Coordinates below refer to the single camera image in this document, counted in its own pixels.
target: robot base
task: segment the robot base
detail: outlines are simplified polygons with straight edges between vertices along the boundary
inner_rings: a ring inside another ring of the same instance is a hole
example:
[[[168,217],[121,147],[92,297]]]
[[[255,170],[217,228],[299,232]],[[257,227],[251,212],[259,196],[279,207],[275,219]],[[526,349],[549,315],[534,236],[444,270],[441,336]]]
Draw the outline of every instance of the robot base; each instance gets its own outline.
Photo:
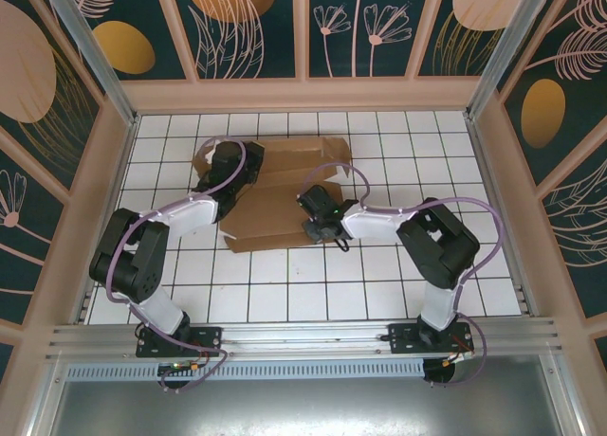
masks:
[[[192,327],[190,344],[199,344],[203,348],[221,347],[221,327]],[[138,335],[137,358],[180,358],[198,357],[194,349],[183,349],[158,336],[150,329],[143,327]],[[208,353],[209,357],[217,357],[219,353]]]
[[[474,351],[474,343],[470,327],[466,322],[453,322],[440,338],[431,347],[419,336],[417,322],[390,324],[388,334],[381,337],[382,341],[390,342],[392,354],[445,354],[456,353],[462,350],[464,344],[470,351]]]

